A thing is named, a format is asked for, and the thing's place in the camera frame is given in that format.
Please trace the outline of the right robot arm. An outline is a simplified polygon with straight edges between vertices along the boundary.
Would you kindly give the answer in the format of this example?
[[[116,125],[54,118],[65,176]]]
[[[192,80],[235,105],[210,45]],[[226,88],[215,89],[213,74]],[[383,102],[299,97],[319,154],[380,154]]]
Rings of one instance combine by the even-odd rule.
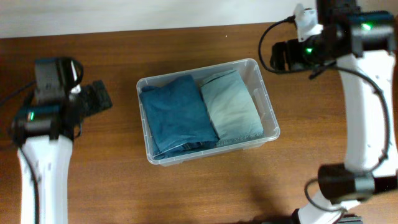
[[[343,84],[347,150],[344,162],[320,166],[311,180],[319,190],[286,223],[360,223],[348,210],[397,190],[397,146],[392,81],[396,64],[394,16],[364,12],[356,1],[298,4],[287,18],[297,38],[276,43],[270,71],[310,72],[315,79],[336,70]]]

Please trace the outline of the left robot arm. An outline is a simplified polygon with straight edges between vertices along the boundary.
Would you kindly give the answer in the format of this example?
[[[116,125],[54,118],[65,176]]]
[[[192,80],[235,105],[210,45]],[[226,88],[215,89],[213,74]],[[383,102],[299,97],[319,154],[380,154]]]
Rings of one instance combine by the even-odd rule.
[[[35,89],[12,124],[22,175],[21,223],[67,223],[68,168],[83,120],[112,107],[101,80],[81,86],[83,65],[71,57],[34,63]]]

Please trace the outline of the light grey jeans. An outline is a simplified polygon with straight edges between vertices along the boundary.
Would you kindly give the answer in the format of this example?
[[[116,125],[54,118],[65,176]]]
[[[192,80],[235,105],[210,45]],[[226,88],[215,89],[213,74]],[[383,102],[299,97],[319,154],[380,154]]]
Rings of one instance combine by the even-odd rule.
[[[264,136],[256,106],[237,70],[210,75],[201,81],[200,91],[219,138],[217,147]]]

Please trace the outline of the clear plastic storage bin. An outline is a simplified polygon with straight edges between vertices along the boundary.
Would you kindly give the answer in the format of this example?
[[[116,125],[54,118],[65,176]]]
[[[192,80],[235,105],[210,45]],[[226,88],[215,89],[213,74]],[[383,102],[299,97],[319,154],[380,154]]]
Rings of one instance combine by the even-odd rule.
[[[202,157],[214,156],[217,154],[227,153],[240,149],[250,149],[260,147],[266,142],[276,140],[280,135],[280,128],[272,108],[269,95],[264,85],[264,81],[261,75],[261,70],[258,63],[252,58],[245,58],[227,63],[221,63],[217,65],[211,65],[207,67],[200,67],[191,70],[185,70],[181,72],[167,73],[163,75],[157,75],[153,77],[141,78],[136,85],[137,93],[141,94],[142,88],[145,86],[157,86],[162,87],[178,77],[184,75],[191,75],[196,82],[200,82],[206,77],[218,72],[225,70],[237,70],[245,83],[246,88],[255,104],[259,118],[261,119],[262,127],[264,128],[264,137],[258,138],[252,141],[240,142],[229,146],[216,147],[204,151],[198,151],[190,154],[184,154],[182,156],[175,156],[165,159],[155,158],[155,143],[148,118],[142,103],[139,103],[142,129],[144,133],[144,141],[146,147],[147,160],[153,165],[171,166],[174,164],[183,163],[185,161],[199,159]]]

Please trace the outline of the blue jeans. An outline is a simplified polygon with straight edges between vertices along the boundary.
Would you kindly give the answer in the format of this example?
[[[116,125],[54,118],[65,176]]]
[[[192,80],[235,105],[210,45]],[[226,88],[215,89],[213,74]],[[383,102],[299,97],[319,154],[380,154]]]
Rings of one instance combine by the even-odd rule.
[[[155,144],[154,159],[212,149],[219,141],[192,76],[162,87],[145,86],[139,97]]]

